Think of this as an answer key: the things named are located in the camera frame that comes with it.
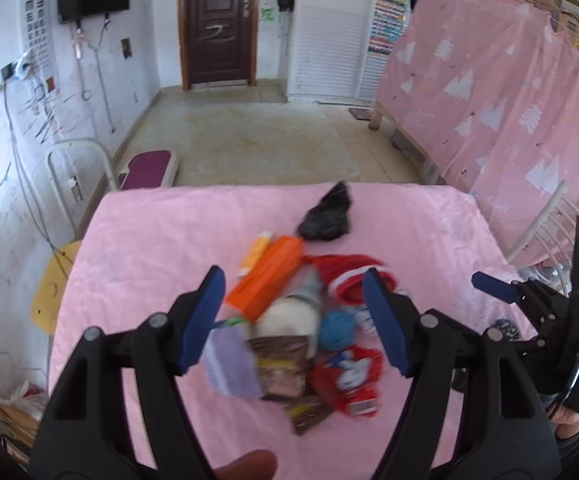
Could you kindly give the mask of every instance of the door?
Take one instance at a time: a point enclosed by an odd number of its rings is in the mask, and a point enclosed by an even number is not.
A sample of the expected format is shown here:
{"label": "door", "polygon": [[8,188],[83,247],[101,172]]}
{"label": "door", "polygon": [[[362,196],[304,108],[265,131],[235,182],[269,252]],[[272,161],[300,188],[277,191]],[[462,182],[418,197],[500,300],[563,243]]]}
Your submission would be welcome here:
{"label": "door", "polygon": [[254,0],[186,0],[189,83],[250,80]]}
{"label": "door", "polygon": [[288,92],[306,100],[356,98],[375,0],[297,0]]}

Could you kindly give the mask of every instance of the purple stool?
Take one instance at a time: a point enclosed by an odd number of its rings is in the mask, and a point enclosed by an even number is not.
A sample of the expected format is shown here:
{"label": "purple stool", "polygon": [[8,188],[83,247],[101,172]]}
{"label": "purple stool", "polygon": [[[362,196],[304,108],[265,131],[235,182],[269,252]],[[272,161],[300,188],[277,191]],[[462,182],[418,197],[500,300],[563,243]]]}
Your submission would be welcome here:
{"label": "purple stool", "polygon": [[172,187],[178,161],[169,150],[138,153],[119,175],[121,189]]}

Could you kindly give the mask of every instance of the bed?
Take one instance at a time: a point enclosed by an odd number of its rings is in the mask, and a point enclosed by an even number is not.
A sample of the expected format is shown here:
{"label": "bed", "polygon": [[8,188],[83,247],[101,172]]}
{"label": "bed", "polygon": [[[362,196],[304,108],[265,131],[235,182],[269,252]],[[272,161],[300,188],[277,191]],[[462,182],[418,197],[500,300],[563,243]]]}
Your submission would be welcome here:
{"label": "bed", "polygon": [[[228,289],[240,260],[263,230],[291,234],[330,184],[299,187],[202,187],[110,193],[96,211],[70,275],[58,316],[50,384],[86,327],[106,333],[138,326],[167,311],[182,292],[198,287],[212,264]],[[393,269],[421,311],[437,308],[475,330],[496,319],[529,323],[514,306],[474,290],[477,270],[517,279],[474,198],[448,186],[351,184],[351,233],[311,242],[311,254],[365,253]],[[220,316],[234,313],[223,307]],[[361,344],[381,349],[378,338]],[[137,458],[153,465],[138,407],[134,378],[125,376],[130,431]],[[334,413],[304,436],[295,436],[272,402],[224,397],[212,391],[198,365],[178,380],[199,441],[216,467],[254,449],[279,457],[279,480],[370,478],[393,434],[409,389],[394,368],[381,377],[381,407],[374,418]],[[461,396],[452,392],[435,464],[450,459]]]}
{"label": "bed", "polygon": [[[506,253],[560,182],[579,207],[579,49],[544,10],[522,0],[418,0],[369,127],[383,117],[406,155],[476,198]],[[514,264],[545,259],[532,242]]]}

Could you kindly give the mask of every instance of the yellow chair seat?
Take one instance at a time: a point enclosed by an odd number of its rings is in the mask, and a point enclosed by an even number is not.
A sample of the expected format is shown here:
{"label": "yellow chair seat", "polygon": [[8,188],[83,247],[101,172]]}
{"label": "yellow chair seat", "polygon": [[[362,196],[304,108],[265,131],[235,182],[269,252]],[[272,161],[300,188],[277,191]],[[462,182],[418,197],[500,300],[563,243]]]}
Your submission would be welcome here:
{"label": "yellow chair seat", "polygon": [[[56,258],[52,256],[48,263],[41,284],[36,289],[36,295],[32,302],[30,317],[42,330],[50,335],[54,335],[60,302],[63,300],[63,293],[68,284],[65,277],[70,276],[72,262],[76,260],[76,254],[81,247],[81,241],[77,240],[60,248],[56,252]],[[63,270],[58,266],[57,258]]]}

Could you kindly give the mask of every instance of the chair backrest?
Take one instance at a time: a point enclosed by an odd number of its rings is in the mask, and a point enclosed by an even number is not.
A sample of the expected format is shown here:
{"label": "chair backrest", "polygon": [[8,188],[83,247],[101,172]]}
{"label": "chair backrest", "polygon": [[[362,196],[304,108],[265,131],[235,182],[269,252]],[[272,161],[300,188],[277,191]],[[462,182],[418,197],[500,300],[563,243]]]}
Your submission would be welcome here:
{"label": "chair backrest", "polygon": [[569,185],[562,180],[536,219],[505,255],[507,261],[512,263],[527,245],[535,240],[554,264],[563,293],[566,296],[569,279],[563,272],[556,256],[562,254],[567,267],[571,269],[576,217],[579,215],[576,204],[567,198],[568,190]]}

